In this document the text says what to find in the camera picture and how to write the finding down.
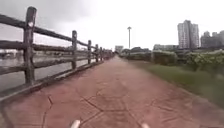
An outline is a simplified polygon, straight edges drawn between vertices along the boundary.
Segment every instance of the walkway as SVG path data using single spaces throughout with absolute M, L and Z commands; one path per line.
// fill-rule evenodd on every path
M 224 111 L 119 58 L 13 102 L 5 112 L 14 128 L 69 128 L 77 119 L 81 128 L 224 128 Z

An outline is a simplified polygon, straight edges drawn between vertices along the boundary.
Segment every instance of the overcast sky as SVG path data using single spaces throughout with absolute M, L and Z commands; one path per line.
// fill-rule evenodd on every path
M 154 44 L 178 44 L 177 24 L 185 19 L 204 31 L 224 30 L 222 0 L 0 0 L 0 13 L 21 20 L 26 8 L 37 8 L 37 25 L 106 48 L 131 46 L 152 48 Z M 21 31 L 0 25 L 0 39 L 22 40 Z M 70 45 L 35 35 L 35 43 Z

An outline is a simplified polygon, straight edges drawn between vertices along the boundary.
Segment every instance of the brick pavement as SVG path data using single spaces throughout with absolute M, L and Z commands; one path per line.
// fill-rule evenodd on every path
M 4 112 L 14 128 L 69 128 L 77 119 L 81 128 L 224 128 L 223 110 L 117 57 Z

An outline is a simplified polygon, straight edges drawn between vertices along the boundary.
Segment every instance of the river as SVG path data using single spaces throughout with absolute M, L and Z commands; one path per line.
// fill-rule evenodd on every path
M 37 57 L 34 58 L 34 62 L 46 61 L 46 60 L 54 60 L 59 59 L 59 57 Z M 11 67 L 23 64 L 23 59 L 0 59 L 0 67 Z M 78 61 L 77 66 L 82 66 L 87 64 L 87 60 Z M 41 79 L 47 76 L 54 75 L 56 73 L 60 73 L 62 71 L 71 69 L 71 63 L 64 63 L 59 65 L 54 65 L 46 68 L 40 68 L 35 70 L 35 79 Z M 25 83 L 24 72 L 16 72 L 5 75 L 0 75 L 0 92 L 22 85 Z

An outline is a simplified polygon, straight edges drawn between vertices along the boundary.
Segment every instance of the green grass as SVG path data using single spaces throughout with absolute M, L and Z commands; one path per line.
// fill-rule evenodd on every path
M 182 67 L 153 65 L 144 62 L 132 63 L 224 108 L 223 76 L 212 77 L 207 72 L 193 72 Z

